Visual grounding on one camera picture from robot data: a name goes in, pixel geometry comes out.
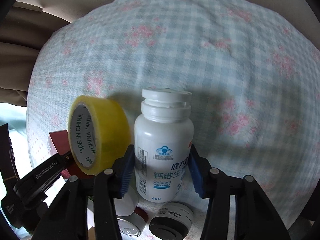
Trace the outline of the silver tin can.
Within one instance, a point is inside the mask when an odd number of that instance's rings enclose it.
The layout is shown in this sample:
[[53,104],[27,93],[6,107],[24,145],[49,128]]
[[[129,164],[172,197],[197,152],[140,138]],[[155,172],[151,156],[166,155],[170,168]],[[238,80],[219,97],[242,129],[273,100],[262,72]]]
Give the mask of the silver tin can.
[[148,219],[148,214],[140,207],[136,207],[134,212],[129,216],[117,217],[120,232],[130,237],[139,237]]

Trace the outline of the red small carton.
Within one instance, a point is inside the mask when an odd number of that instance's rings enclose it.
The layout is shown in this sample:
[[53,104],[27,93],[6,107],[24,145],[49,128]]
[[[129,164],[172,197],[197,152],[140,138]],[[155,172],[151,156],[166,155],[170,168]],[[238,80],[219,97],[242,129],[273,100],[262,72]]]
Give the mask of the red small carton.
[[[50,155],[54,155],[56,153],[63,155],[67,153],[70,150],[67,130],[50,132],[47,146]],[[61,172],[61,175],[64,179],[69,179],[71,176],[77,176],[80,179],[93,178],[93,176],[89,176],[82,172],[76,163],[68,166]]]

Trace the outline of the black cosmetic jar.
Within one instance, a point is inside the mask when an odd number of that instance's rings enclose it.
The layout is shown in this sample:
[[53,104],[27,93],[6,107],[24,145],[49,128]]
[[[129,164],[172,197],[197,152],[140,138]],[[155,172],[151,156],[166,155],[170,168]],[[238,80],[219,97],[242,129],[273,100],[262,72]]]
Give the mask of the black cosmetic jar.
[[177,202],[165,203],[149,224],[150,232],[159,239],[185,239],[193,223],[193,211]]

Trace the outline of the yellow tape roll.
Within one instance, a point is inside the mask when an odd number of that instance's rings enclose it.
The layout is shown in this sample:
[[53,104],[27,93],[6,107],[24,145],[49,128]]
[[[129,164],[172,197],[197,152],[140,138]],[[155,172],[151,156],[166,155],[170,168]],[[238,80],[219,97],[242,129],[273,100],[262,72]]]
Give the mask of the yellow tape roll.
[[68,140],[80,170],[96,176],[124,156],[131,142],[130,126],[116,101],[81,95],[71,106]]

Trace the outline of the white vitamin bottle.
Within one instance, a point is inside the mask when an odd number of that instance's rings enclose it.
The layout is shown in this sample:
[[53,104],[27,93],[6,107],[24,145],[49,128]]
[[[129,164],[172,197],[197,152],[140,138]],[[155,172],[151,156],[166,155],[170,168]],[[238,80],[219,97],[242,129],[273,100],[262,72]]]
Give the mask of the white vitamin bottle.
[[194,136],[192,94],[148,88],[142,97],[134,127],[136,188],[150,202],[169,202],[180,190]]

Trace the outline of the white lid green jar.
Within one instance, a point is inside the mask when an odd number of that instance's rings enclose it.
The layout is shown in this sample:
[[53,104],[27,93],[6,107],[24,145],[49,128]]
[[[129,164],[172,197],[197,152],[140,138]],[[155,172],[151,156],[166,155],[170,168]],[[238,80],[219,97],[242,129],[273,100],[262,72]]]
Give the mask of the white lid green jar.
[[114,198],[116,215],[123,217],[130,216],[132,213],[134,213],[138,202],[138,194],[132,186],[129,186],[128,191],[124,194],[123,198]]

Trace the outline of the right brown curtain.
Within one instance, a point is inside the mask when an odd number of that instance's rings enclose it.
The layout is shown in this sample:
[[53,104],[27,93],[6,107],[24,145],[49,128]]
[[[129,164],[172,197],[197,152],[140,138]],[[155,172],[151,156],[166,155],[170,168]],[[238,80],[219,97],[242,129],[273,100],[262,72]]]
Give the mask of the right brown curtain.
[[1,22],[1,103],[27,105],[37,56],[51,35],[69,22],[42,8],[16,2]]

